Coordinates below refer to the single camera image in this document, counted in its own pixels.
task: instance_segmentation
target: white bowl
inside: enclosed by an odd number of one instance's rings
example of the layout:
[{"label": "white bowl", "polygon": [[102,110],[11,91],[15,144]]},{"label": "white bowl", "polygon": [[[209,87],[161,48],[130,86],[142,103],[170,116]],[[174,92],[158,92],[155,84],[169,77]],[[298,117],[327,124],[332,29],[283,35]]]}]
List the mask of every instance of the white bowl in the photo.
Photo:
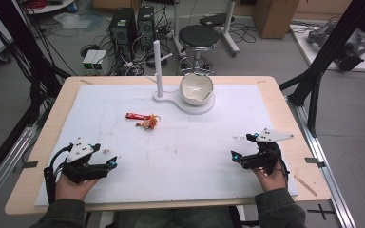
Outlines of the white bowl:
[{"label": "white bowl", "polygon": [[180,82],[182,99],[191,105],[205,105],[212,97],[213,83],[208,76],[193,73],[182,78]]}]

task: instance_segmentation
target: white round base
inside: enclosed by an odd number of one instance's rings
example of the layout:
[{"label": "white round base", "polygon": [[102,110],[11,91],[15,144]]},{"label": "white round base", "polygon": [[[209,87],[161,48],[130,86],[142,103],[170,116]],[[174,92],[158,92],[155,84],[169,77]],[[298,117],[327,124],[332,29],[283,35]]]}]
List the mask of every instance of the white round base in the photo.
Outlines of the white round base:
[{"label": "white round base", "polygon": [[158,96],[158,92],[156,91],[153,94],[153,99],[156,102],[169,102],[172,103],[174,105],[176,105],[177,108],[179,108],[181,111],[190,114],[190,115],[201,115],[204,114],[208,111],[210,111],[213,106],[215,105],[215,95],[212,94],[211,97],[209,98],[209,101],[206,104],[203,105],[192,105],[187,103],[186,101],[183,100],[183,98],[181,97],[181,93],[180,90],[177,89],[176,91],[172,91],[172,92],[163,92],[163,96],[159,97]]}]

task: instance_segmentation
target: black pole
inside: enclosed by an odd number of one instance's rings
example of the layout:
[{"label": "black pole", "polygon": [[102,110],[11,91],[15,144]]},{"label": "black pole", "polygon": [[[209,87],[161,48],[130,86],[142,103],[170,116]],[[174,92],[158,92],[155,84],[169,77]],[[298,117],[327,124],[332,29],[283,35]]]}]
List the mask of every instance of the black pole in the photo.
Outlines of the black pole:
[{"label": "black pole", "polygon": [[304,105],[304,100],[312,92],[307,126],[314,137],[317,136],[315,126],[319,85],[322,75],[342,51],[346,42],[364,18],[365,0],[353,0],[343,13],[333,32],[322,46],[310,67],[296,78],[279,86],[280,90],[283,90],[298,84],[295,92],[288,96],[289,102],[295,105]]}]

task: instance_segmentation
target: gray floor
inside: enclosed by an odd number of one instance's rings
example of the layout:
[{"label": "gray floor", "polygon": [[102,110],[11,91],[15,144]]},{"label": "gray floor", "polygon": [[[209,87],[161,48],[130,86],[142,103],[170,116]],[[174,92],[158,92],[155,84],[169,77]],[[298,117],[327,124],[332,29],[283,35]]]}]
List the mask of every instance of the gray floor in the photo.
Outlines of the gray floor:
[{"label": "gray floor", "polygon": [[[43,24],[53,22],[52,15],[40,18]],[[62,30],[59,25],[50,26],[55,34],[48,36],[72,69],[84,75],[82,46],[92,44],[94,37],[104,35],[107,21],[101,17],[89,15],[94,28],[86,30]],[[191,18],[191,24],[198,23],[200,16]],[[238,18],[252,26],[251,18]],[[283,40],[260,39],[255,31],[250,34],[257,42],[250,44],[239,42],[240,53],[232,57],[227,45],[221,41],[217,48],[205,53],[215,66],[217,75],[270,75],[279,84],[302,73],[307,67],[299,47],[292,34]],[[174,44],[169,42],[174,56],[169,59],[163,75],[174,75],[178,55]],[[67,70],[67,66],[54,56],[57,66]],[[153,75],[148,69],[145,75]],[[284,95],[293,92],[293,88],[283,91]],[[0,145],[11,132],[17,121],[29,106],[29,82],[23,77],[16,63],[0,64]],[[328,70],[321,82],[317,112],[317,136],[335,174],[336,181],[352,213],[355,224],[365,227],[365,73],[338,72]],[[40,216],[8,216],[4,212],[5,204],[19,174],[13,173],[0,190],[0,227],[28,227]],[[304,210],[333,211],[329,201],[301,203]],[[255,219],[256,209],[245,207],[248,219]],[[98,214],[93,214],[90,227],[97,227]],[[336,215],[307,213],[308,227],[338,227]]]}]

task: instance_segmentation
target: desk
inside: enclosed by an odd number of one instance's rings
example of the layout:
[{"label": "desk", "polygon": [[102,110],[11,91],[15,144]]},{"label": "desk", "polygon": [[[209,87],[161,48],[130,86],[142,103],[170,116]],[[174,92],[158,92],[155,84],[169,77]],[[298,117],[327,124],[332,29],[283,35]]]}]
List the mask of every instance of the desk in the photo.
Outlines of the desk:
[{"label": "desk", "polygon": [[[164,85],[177,85],[182,77],[163,77]],[[285,102],[278,84],[272,77],[218,76],[212,77],[214,84],[220,85],[256,85],[270,115],[271,122],[278,131],[290,132],[301,136],[298,125]],[[48,163],[50,154],[55,147],[67,114],[73,106],[81,85],[147,85],[151,84],[143,77],[72,77],[66,80],[58,98],[48,116],[47,122],[37,140],[29,162],[38,162],[37,167],[25,169],[20,176],[10,199],[6,212],[10,215],[45,213],[47,207],[35,207],[34,202],[39,188],[43,183],[43,169]],[[330,190],[315,164],[306,163],[304,158],[312,157],[306,141],[295,137],[290,141],[280,142],[285,158],[291,167],[298,187],[295,201],[326,200],[330,198]],[[144,208],[189,207],[211,205],[242,205],[252,204],[254,199],[224,199],[224,200],[195,200],[170,201],[154,203],[123,203],[87,205],[88,211],[128,210]]]}]

